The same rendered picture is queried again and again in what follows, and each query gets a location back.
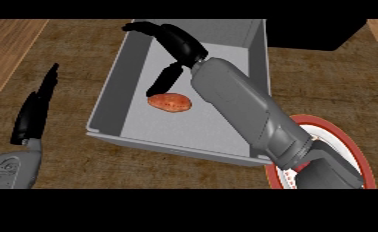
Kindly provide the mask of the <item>grey open box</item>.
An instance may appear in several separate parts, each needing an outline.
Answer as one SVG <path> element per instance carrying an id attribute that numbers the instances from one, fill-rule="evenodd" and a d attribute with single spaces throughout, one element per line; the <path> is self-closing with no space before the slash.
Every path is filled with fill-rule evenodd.
<path id="1" fill-rule="evenodd" d="M 172 20 L 200 41 L 208 55 L 225 59 L 249 76 L 262 91 L 270 90 L 265 21 Z M 199 159 L 259 166 L 268 158 L 252 151 L 225 119 L 190 86 L 184 70 L 171 88 L 191 101 L 191 108 L 165 112 L 147 104 L 146 90 L 174 59 L 154 38 L 128 32 L 87 122 L 87 135 L 149 151 Z"/>

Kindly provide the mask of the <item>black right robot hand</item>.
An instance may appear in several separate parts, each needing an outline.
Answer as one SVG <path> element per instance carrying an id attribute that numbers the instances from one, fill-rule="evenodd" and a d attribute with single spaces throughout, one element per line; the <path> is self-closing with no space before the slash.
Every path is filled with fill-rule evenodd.
<path id="1" fill-rule="evenodd" d="M 206 58 L 208 51 L 191 35 L 171 24 L 156 25 L 147 21 L 134 22 L 126 23 L 122 30 L 125 32 L 135 31 L 151 36 L 175 60 L 162 69 L 146 91 L 147 97 L 165 94 L 182 73 L 182 67 L 191 68 Z"/>

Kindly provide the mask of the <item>black appliance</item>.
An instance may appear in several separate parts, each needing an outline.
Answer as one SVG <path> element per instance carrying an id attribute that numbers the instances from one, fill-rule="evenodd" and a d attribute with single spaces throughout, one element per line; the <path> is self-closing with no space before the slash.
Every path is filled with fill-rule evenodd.
<path id="1" fill-rule="evenodd" d="M 267 19 L 267 46 L 333 51 L 364 26 L 366 20 Z"/>

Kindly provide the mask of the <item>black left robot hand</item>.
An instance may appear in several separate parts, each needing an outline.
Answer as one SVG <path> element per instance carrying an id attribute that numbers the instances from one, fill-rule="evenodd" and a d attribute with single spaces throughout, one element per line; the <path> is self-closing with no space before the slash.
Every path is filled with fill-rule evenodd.
<path id="1" fill-rule="evenodd" d="M 54 86 L 57 84 L 57 68 L 54 63 L 41 82 L 36 91 L 32 91 L 22 104 L 17 113 L 10 143 L 20 145 L 22 142 L 30 138 L 39 139 L 47 119 L 48 103 L 53 96 Z"/>

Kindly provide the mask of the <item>orange sweet potato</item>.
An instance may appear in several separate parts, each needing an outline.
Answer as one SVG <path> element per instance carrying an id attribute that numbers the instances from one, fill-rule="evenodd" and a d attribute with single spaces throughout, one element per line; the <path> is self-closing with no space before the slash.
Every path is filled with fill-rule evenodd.
<path id="1" fill-rule="evenodd" d="M 177 93 L 163 93 L 150 96 L 147 98 L 147 104 L 166 112 L 182 112 L 191 107 L 190 99 Z"/>

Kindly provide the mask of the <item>white plate with red rim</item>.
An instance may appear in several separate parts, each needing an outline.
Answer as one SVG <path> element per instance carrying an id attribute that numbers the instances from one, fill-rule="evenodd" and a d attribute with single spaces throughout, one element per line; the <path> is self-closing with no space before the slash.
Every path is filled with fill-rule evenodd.
<path id="1" fill-rule="evenodd" d="M 370 170 L 369 162 L 357 147 L 354 141 L 345 132 L 324 119 L 317 116 L 298 114 L 290 119 L 311 135 L 314 140 L 329 144 L 332 149 L 340 154 L 349 162 L 363 177 L 363 189 L 374 189 L 374 177 Z M 295 175 L 302 171 L 307 163 L 296 168 L 280 170 L 274 164 L 265 165 L 265 177 L 271 189 L 295 189 Z"/>

